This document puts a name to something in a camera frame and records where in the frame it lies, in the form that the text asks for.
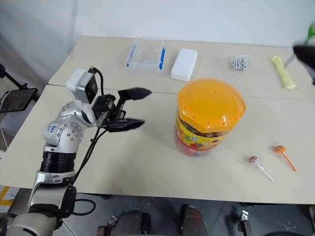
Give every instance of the lollipop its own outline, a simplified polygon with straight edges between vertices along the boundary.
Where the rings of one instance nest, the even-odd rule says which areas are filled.
[[[285,146],[276,146],[275,147],[275,152],[279,153],[289,163],[289,165],[292,167],[292,169],[294,171],[296,171],[294,165],[292,164],[292,162],[290,161],[288,156],[285,154]]]
[[[252,156],[252,157],[250,158],[250,162],[251,162],[253,165],[258,166],[259,169],[260,169],[261,171],[263,171],[264,174],[266,174],[266,176],[268,176],[268,178],[269,178],[271,181],[274,181],[274,179],[271,178],[270,174],[268,174],[268,172],[266,172],[265,169],[259,164],[259,159],[258,159],[258,157]]]

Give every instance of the dice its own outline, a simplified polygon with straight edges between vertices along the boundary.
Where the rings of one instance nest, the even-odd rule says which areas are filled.
[[[236,56],[232,60],[233,70],[245,71],[248,69],[248,57],[247,56]]]

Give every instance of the cable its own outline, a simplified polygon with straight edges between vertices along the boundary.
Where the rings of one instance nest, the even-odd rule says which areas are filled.
[[[74,177],[74,180],[72,181],[72,185],[74,185],[75,181],[77,180],[79,174],[81,173],[82,169],[85,167],[85,165],[87,164],[87,162],[89,161],[91,155],[92,155],[92,152],[96,146],[96,143],[98,142],[99,138],[103,136],[103,134],[106,133],[107,130],[104,130],[100,135],[98,135],[100,131],[100,128],[97,129],[96,133],[95,133],[95,136],[93,139],[91,139],[91,144],[88,148],[88,151],[87,153],[85,154],[85,157],[83,158],[83,161],[81,163],[81,166],[78,170],[78,172],[75,174],[75,177]]]
[[[93,71],[95,71],[97,74],[99,74],[100,76],[100,86],[101,86],[101,94],[104,95],[104,78],[103,78],[103,75],[102,73],[95,67],[92,68]],[[85,157],[83,158],[83,161],[81,163],[81,166],[79,168],[79,170],[77,171],[77,173],[75,174],[74,176],[74,180],[72,181],[72,185],[74,185],[75,181],[77,180],[79,174],[81,173],[82,169],[85,167],[85,165],[87,164],[87,162],[89,161],[91,155],[92,155],[92,152],[96,146],[96,143],[98,142],[99,138],[102,137],[102,135],[104,133],[106,133],[107,130],[104,130],[100,135],[99,132],[100,132],[100,128],[97,128],[97,131],[94,135],[94,138],[91,139],[91,144],[88,148],[88,151],[87,153],[85,154]]]
[[[2,101],[1,101],[1,104],[0,104],[0,111],[1,111],[1,108],[2,108],[2,104],[4,103],[6,97],[8,97],[9,93],[11,93],[11,91],[12,91],[12,90],[10,90],[10,91],[3,97]],[[6,149],[8,149],[8,144],[6,143],[5,136],[4,136],[4,133],[3,133],[2,129],[1,129],[1,126],[0,126],[0,131],[1,131],[2,137],[3,137],[3,139],[4,139],[4,144],[5,144],[5,146],[6,146]]]
[[[94,67],[94,70],[100,76],[100,92],[101,92],[102,95],[104,95],[104,78],[103,78],[103,75],[97,68]]]
[[[91,214],[95,208],[96,208],[96,204],[94,201],[90,200],[90,199],[76,199],[76,202],[87,202],[87,203],[92,203],[93,204],[93,208],[90,211],[84,212],[84,213],[77,213],[77,212],[73,212],[72,215],[77,215],[77,216],[84,216],[84,215],[88,215]]]

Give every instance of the orange lid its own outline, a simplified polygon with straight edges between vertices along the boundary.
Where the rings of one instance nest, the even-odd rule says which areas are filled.
[[[180,119],[201,133],[232,130],[246,110],[241,94],[234,87],[210,78],[186,84],[177,101]]]

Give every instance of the black cable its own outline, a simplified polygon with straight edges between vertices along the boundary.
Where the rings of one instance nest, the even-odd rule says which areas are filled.
[[[79,170],[77,171],[77,173],[75,174],[74,180],[72,181],[72,185],[74,185],[75,181],[77,180],[79,174],[81,173],[82,169],[85,167],[85,165],[87,164],[88,160],[90,159],[92,152],[96,146],[96,143],[98,142],[99,138],[102,137],[103,134],[106,133],[107,130],[104,130],[100,135],[99,134],[100,128],[97,128],[97,131],[95,133],[95,136],[93,139],[91,139],[91,144],[88,148],[87,153],[85,154],[85,157],[83,158],[83,161],[81,163],[81,166],[79,168]]]
[[[93,67],[91,68],[92,71],[94,71],[95,73],[99,74],[99,77],[100,77],[100,89],[101,89],[101,94],[104,95],[104,78],[103,78],[103,75],[102,73],[96,68],[96,67]],[[92,152],[95,148],[95,145],[97,143],[97,141],[99,140],[99,138],[106,132],[103,131],[100,135],[99,134],[99,131],[100,131],[100,128],[97,128],[97,131],[94,135],[94,138],[91,139],[91,144],[88,148],[88,151],[87,153],[85,154],[85,157],[83,158],[83,161],[81,163],[81,166],[79,168],[79,170],[77,171],[77,173],[75,174],[74,176],[74,180],[72,181],[72,185],[74,185],[75,181],[77,180],[79,174],[81,173],[82,169],[84,168],[84,166],[86,165],[86,163],[88,162],[88,160],[90,159],[91,155],[92,155]]]
[[[103,75],[97,68],[94,67],[94,70],[100,76],[100,92],[101,92],[102,95],[104,95],[104,78],[103,78]]]
[[[94,201],[90,200],[90,199],[76,199],[75,200],[76,202],[87,202],[87,203],[92,203],[93,205],[93,208],[92,210],[89,210],[87,212],[84,212],[84,213],[77,213],[77,212],[73,212],[72,215],[77,215],[77,216],[84,216],[84,215],[88,215],[88,214],[91,214],[95,208],[96,208],[96,204]]]

